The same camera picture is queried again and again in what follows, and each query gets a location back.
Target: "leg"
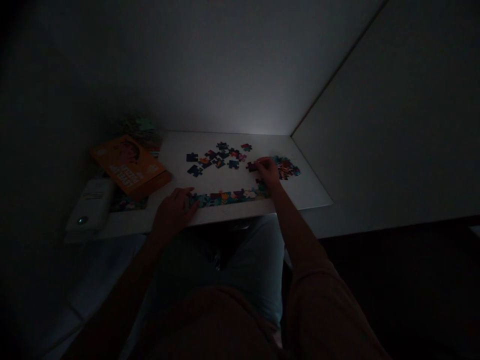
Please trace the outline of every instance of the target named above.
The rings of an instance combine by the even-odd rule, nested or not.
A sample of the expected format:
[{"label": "leg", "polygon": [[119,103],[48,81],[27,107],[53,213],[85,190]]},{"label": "leg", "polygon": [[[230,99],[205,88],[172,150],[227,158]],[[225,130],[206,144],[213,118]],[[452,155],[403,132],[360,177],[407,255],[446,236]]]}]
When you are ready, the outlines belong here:
[{"label": "leg", "polygon": [[250,226],[245,240],[221,272],[221,282],[238,289],[266,320],[280,328],[285,244],[276,214]]},{"label": "leg", "polygon": [[152,314],[165,310],[195,288],[218,282],[215,262],[207,260],[209,249],[201,245],[201,240],[186,229],[164,249],[120,360],[128,358]]},{"label": "leg", "polygon": [[207,246],[189,229],[182,231],[163,251],[152,280],[153,310],[163,310],[192,290],[214,285],[219,278],[215,263],[207,260]]}]

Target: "small white box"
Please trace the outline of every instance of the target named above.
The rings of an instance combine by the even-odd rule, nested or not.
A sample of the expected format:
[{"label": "small white box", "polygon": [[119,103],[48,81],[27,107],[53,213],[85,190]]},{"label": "small white box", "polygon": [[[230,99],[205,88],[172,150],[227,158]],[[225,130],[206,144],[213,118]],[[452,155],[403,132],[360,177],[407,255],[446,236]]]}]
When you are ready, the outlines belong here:
[{"label": "small white box", "polygon": [[90,180],[71,212],[67,232],[101,230],[109,216],[116,184],[110,178]]}]

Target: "tabletop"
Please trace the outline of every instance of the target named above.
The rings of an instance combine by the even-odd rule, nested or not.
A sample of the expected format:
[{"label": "tabletop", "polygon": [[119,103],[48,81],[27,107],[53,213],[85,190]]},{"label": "tabletop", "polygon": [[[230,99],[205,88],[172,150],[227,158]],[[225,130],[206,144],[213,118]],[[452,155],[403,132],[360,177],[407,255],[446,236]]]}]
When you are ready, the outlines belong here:
[{"label": "tabletop", "polygon": [[[220,168],[210,165],[204,168],[201,175],[197,177],[188,173],[193,165],[197,165],[198,168],[202,168],[202,165],[198,162],[188,162],[187,154],[194,153],[198,154],[199,159],[205,158],[210,150],[219,152],[219,143],[226,143],[228,149],[238,150],[246,158],[244,161],[239,161],[229,156],[224,159],[225,165]],[[244,144],[250,145],[251,150],[243,150],[241,145]],[[93,238],[105,239],[150,232],[159,204],[175,188],[195,187],[193,193],[198,195],[255,189],[258,187],[257,179],[261,179],[261,176],[258,171],[250,172],[247,169],[248,163],[265,156],[288,158],[291,164],[300,170],[298,176],[289,176],[288,179],[280,180],[297,209],[317,208],[333,203],[320,180],[289,136],[167,132],[163,138],[158,161],[165,165],[171,173],[171,182],[148,197],[146,209],[111,212],[104,229]],[[238,169],[229,167],[230,160],[238,161]],[[203,207],[198,209],[189,226],[249,218],[274,212],[273,201],[269,198]]]}]

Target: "person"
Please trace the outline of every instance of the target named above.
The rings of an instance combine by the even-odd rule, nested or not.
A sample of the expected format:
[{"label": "person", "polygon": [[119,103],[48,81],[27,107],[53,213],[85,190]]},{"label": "person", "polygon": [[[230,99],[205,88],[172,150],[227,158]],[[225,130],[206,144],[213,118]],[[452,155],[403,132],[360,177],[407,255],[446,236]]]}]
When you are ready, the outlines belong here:
[{"label": "person", "polygon": [[[199,204],[185,209],[193,188],[175,189],[158,207],[142,248],[63,359],[121,354],[128,359],[390,359],[284,191],[276,164],[262,157],[255,165],[276,215],[251,226],[227,267],[217,271],[195,241],[185,240],[184,228]],[[293,280],[280,329],[284,248]],[[146,296],[153,288],[157,295]],[[140,316],[147,297],[158,311]]]}]

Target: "hand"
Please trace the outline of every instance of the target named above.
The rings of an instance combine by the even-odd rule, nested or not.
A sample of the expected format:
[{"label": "hand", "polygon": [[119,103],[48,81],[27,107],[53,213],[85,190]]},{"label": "hand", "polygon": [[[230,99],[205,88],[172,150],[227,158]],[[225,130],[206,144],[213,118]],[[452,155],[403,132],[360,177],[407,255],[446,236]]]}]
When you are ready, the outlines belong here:
[{"label": "hand", "polygon": [[177,187],[170,196],[167,196],[161,202],[153,221],[151,229],[151,237],[162,239],[166,242],[181,232],[192,220],[200,201],[196,201],[190,209],[186,209],[185,198],[191,195],[190,192],[194,187],[179,188]]},{"label": "hand", "polygon": [[277,164],[270,157],[261,157],[255,161],[255,165],[266,186],[273,190],[280,185],[279,170]]}]

